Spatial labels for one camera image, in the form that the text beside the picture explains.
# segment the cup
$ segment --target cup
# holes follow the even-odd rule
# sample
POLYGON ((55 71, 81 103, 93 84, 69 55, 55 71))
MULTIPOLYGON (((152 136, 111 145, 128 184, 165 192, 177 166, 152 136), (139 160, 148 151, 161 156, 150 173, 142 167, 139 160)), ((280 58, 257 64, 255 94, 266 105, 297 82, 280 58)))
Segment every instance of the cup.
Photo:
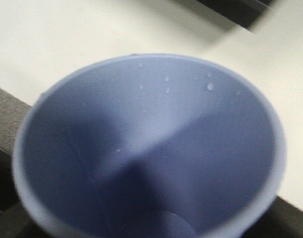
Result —
POLYGON ((19 197, 57 238, 238 238, 270 206, 285 140, 265 97, 212 62, 145 54, 67 76, 16 138, 19 197))

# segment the plastic cup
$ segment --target plastic cup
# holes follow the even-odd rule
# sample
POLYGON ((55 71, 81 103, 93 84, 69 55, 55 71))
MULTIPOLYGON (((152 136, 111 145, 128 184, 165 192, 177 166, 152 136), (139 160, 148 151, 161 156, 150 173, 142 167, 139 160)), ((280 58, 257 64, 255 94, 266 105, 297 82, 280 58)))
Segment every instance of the plastic cup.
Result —
POLYGON ((32 218, 58 238, 237 238, 284 171, 281 124, 232 71, 133 55, 66 77, 33 106, 13 172, 32 218))

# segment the water droplet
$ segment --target water droplet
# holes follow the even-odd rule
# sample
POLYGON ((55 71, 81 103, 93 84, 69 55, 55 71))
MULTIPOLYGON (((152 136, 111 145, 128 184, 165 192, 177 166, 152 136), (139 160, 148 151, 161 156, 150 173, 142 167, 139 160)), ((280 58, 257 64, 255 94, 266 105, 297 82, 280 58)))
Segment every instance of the water droplet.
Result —
POLYGON ((207 91, 210 91, 210 92, 213 91, 213 89, 214 89, 213 83, 208 83, 206 88, 207 88, 207 91))

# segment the table surface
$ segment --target table surface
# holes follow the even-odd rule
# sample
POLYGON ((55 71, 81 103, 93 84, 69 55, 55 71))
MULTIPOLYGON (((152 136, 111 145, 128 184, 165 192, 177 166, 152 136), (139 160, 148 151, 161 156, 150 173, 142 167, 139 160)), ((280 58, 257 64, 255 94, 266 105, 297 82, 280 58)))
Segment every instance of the table surface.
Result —
POLYGON ((0 1, 0 88, 34 104, 64 76, 133 53, 174 53, 241 74, 287 140, 278 195, 303 210, 303 0, 278 0, 248 31, 195 0, 0 1))

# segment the cup rim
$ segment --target cup rim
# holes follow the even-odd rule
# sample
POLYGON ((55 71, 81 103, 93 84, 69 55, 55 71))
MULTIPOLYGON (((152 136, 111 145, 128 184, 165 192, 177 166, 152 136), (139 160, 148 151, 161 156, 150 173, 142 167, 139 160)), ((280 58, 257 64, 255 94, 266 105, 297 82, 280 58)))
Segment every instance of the cup rim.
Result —
POLYGON ((246 229, 248 229, 271 205, 276 197, 276 192, 279 189, 286 160, 286 143, 282 125, 280 123, 279 117, 277 116, 275 110, 271 106, 270 102, 265 98, 265 96, 249 81, 247 81, 242 76, 237 73, 221 66, 216 63, 197 59, 189 56, 174 55, 174 54, 140 54, 140 55, 129 55, 122 56, 113 59, 104 60, 102 62, 97 62, 92 65, 86 66, 82 69, 75 71, 74 73, 68 75, 55 85, 53 85, 45 94, 43 94, 37 102, 33 105, 32 109, 28 112, 26 118, 24 119, 18 134, 16 136, 12 170, 13 178, 16 190, 18 192, 19 198, 23 203, 30 216, 35 220, 35 222, 50 233, 54 237, 70 237, 70 238, 97 238, 97 236, 86 234, 85 232, 70 226, 65 221, 54 215, 42 201, 34 193, 32 186, 30 185, 23 164, 23 146, 24 137, 27 133, 28 125, 32 120, 34 114, 38 109, 44 104, 47 98, 49 98, 54 92, 59 90, 67 82, 74 79, 75 77, 82 75, 88 71, 96 68, 100 68, 107 64, 113 64, 119 61, 131 60, 131 59, 150 59, 150 58, 166 58, 166 59, 176 59, 183 60, 187 62, 197 62, 209 66, 211 68, 217 69, 231 78, 235 79, 247 88, 261 103, 267 112, 274 133, 274 160, 272 168, 270 169, 269 176, 264 182, 264 186, 257 193, 254 199, 252 199, 244 208, 238 211, 237 214, 229 218, 228 220, 222 222, 220 225, 213 227, 207 232, 199 235, 205 238, 221 238, 221 237, 239 237, 246 229))

